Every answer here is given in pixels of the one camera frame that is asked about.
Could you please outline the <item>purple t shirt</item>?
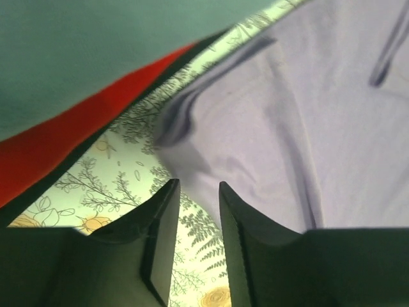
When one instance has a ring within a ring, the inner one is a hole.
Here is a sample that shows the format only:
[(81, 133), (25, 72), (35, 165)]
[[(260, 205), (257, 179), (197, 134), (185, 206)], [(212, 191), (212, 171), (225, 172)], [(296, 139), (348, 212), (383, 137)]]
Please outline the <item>purple t shirt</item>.
[(408, 225), (408, 2), (308, 1), (168, 102), (158, 156), (296, 232)]

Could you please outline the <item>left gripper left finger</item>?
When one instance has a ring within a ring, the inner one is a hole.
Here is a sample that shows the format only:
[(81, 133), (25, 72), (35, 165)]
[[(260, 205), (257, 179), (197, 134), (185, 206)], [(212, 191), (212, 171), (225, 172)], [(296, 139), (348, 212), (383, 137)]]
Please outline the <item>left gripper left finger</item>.
[(1, 230), (2, 306), (166, 306), (180, 182), (85, 235), (73, 228)]

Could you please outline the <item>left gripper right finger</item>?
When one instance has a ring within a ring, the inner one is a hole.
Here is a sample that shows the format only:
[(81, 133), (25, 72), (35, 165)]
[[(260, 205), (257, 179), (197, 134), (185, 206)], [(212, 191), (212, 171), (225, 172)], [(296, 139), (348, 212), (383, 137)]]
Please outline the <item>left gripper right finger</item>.
[(233, 306), (407, 306), (406, 228), (294, 232), (225, 182), (219, 208)]

